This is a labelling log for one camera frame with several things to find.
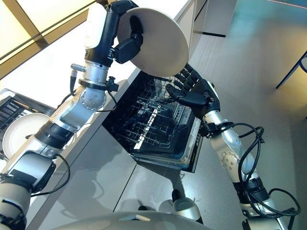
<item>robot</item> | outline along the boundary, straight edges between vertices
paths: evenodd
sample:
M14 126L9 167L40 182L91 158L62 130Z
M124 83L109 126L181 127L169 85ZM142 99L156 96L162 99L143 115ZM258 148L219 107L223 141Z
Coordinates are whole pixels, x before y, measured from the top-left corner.
M107 5L106 9L104 6L103 3L95 3L94 10L88 16L88 21L95 26L95 30L91 36L85 38L85 66L71 66L73 98L62 103L49 121L28 138L0 175L1 230L25 229L30 197L39 195L36 193L46 186L55 170L53 159L63 159L60 155L63 147L91 115L104 106L106 92L110 94L111 91L118 90L113 77L107 80L107 72L113 60L124 63L137 56L142 48L145 28L137 16L130 17L130 36L112 47L118 34L121 16L138 6L130 0L113 2ZM79 80L80 86L74 91L77 71L83 72L83 78ZM263 143L263 128L254 128L244 123L234 124L224 119L213 86L189 64L181 66L173 74L177 79L177 88L169 84L166 89L173 99L191 107L195 116L204 121L202 133L211 141L221 166L234 185L242 213L247 217L242 223L243 229L290 230L294 216L300 212L298 202L291 194L281 189L267 192L256 170L260 146ZM233 127L238 125L248 126L251 131L239 136L233 130ZM245 150L240 138L249 134L255 134L256 138ZM254 159L249 153L255 146L258 151ZM287 193L295 201L297 209L276 210L270 197L276 190ZM202 225L200 212L192 200L181 197L178 191L174 190L173 201L173 214L141 208L136 212L119 212L79 221L59 229L208 229ZM282 216L291 216L288 226L281 219Z

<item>kitchen counter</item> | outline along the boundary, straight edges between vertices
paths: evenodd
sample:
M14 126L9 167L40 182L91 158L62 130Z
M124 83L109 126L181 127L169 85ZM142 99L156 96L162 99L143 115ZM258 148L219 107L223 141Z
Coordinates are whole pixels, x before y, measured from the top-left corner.
M192 0L135 0L140 7L153 8L179 20ZM70 31L0 81L8 88L52 107L69 93L71 63L84 63L85 23ZM109 76L116 77L118 100L139 73L131 62L113 63ZM108 97L105 109L112 108ZM62 155L71 165L71 181L65 189L33 199L27 214L28 228L50 229L114 210L135 167L135 161L101 127L107 113L96 113L80 130ZM57 160L57 169L44 191L50 191L65 179L65 164Z

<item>dishwasher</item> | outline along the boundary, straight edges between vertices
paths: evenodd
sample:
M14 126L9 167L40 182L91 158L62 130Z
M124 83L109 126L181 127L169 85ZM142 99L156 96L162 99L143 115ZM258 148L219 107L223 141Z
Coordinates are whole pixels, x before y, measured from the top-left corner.
M165 89L175 77L140 72L102 125L136 162L195 172L202 121Z

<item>robotic arm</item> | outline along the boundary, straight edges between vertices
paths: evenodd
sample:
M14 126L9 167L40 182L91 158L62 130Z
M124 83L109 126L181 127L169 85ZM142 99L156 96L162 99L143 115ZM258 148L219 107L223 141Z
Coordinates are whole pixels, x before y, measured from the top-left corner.
M71 137L86 123L91 115L102 108L106 101L105 91L117 91L114 78L107 79L108 68L113 60L124 63L135 57L143 43L143 29L139 19L131 16L130 37L112 47L117 35L119 19L129 9L137 7L130 0L121 0L106 9L95 3L89 12L88 21L94 33L85 38L85 66L72 65L71 95L41 129L32 135L10 159L0 174L0 229L25 229L26 213L31 194L41 191L55 170L53 159L60 156ZM80 87L73 90L77 71L83 72ZM179 103L190 106L195 116L204 121L203 135L210 139L222 167L233 182L243 214L244 230L286 230L282 215L294 216L300 212L292 209L279 212L270 198L256 171L259 154L254 159L249 155L253 147L263 142L263 128L249 126L256 140L245 150L233 124L220 115L218 96L212 85L204 80L189 64L176 75L176 89L167 90Z
M72 65L71 95L32 135L7 163L0 177L0 229L25 229L25 215L32 193L41 191L55 170L53 159L61 154L70 138L91 115L102 108L105 91L117 91L118 85L107 71L115 59L124 63L140 51L142 26L137 17L130 18L131 35L113 48L121 15L137 7L130 0L113 3L105 11L98 3L90 9L89 22L98 21L99 28L86 37L85 67ZM74 92L77 71L83 72L81 86Z
M195 116L205 123L202 134L210 139L221 166L234 185L243 215L247 217L242 223L243 229L287 230L281 216L291 216L289 224L289 229L291 229L294 216L300 212L299 204L287 191L274 189L267 193L256 170L260 145L264 143L261 138L263 128L254 128L245 123L234 124L223 119L220 114L219 99L213 85L203 79L189 64L175 77L180 81L175 80L174 82L179 89L170 84L166 86L166 89L173 99L191 107ZM252 130L239 136L233 130L233 127L238 125L248 126ZM256 134L256 140L245 150L240 137L252 133ZM255 146L258 146L256 160L249 154ZM287 193L295 201L297 210L290 208L283 212L277 211L270 198L271 192L275 190Z

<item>black wire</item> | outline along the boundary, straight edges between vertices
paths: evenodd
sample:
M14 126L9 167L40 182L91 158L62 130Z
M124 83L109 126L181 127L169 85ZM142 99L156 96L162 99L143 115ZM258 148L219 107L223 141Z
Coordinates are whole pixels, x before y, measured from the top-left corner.
M69 98L70 96L72 96L71 93L68 94L67 96L65 96L65 97L63 98L62 102L57 106L57 109L58 109L61 105L63 105L63 103L64 103L64 102L67 100L67 98Z
M242 188L244 189L244 195L245 197L247 197L248 199L248 202L249 204L251 205L251 207L255 210L255 212L257 214L259 214L260 216L262 217L265 217L265 218L279 218L281 216L291 216L291 219L290 219L290 222L289 222L289 226L292 227L293 225L293 221L294 221L294 216L298 215L301 211L301 207L298 203L298 201L295 199L295 197L283 190L283 189L279 189L279 188L274 188L274 189L271 189L268 193L268 195L271 195L271 193L273 191L280 191L280 192L283 192L283 193L286 193L288 196L290 196L292 198L292 200L295 202L296 206L297 206L297 210L294 212L293 210L295 210L294 208L290 208L288 210L285 210L283 212L281 211L278 211L270 206L268 206L267 204L263 203L262 201L260 201L257 197L255 197L252 193L249 192L248 188L247 188L247 184L253 174L253 172L255 171L256 169L256 166L257 166L257 163L258 163L258 160L259 160L259 156L260 156L260 148L261 148L261 143L264 143L263 139L262 139L262 134L264 132L264 129L263 127L257 127L257 128L254 128L253 126L249 125L249 124L246 124L246 123L236 123L236 124L233 124L233 125L230 125L228 126L227 128L223 129L223 132L232 128L232 127L235 127L235 126L248 126L249 128L251 128L252 130L239 136L240 138L243 138L243 137L246 137L252 133L255 133L256 134L256 138L254 140L254 142L250 145L250 147L246 150L246 152L243 154L243 156L241 157L240 159L240 162L239 162L239 165L238 165L238 175L239 175L239 181L240 181L240 184L242 186ZM257 145L257 154L256 154L256 158L254 160L254 164L251 168L251 170L247 173L247 178L245 181L243 181L243 178L242 178L242 166L243 166L243 162L244 160L246 159L246 157L248 156L248 154L254 149L254 147ZM272 212L272 214L264 214L262 213L261 211L258 210L258 208L256 208L256 206L254 205L254 203L252 202L251 198L252 197L254 200L256 200L259 204L263 205L264 207L266 207L269 211Z
M113 99L114 103L115 103L115 106L113 109L110 109L110 110L97 110L97 112L112 112L114 110L116 110L117 108L117 101L115 100L114 96L111 94L111 92L108 90L107 93L110 95L110 97Z
M66 181L65 181L63 184L61 184L59 187L53 189L53 190L50 191L50 192L33 194L33 195L31 195L31 197L34 197L34 196L42 196L42 195L48 195L48 194L54 193L54 192L58 191L59 189L61 189L62 187L64 187L64 186L68 183L68 181L69 181L69 179L70 179L70 177L71 177L71 168L70 168L69 164L67 163L67 161L65 160L64 157L62 157L62 156L59 155L59 154L57 154L56 156L60 157L60 158L63 160L63 162L65 163L66 167L67 167L67 173L68 173L68 174L67 174L67 179L66 179Z
M294 219L295 219L295 216L290 217L290 221L289 221L289 224L288 224L288 230L292 229L293 223L294 223Z

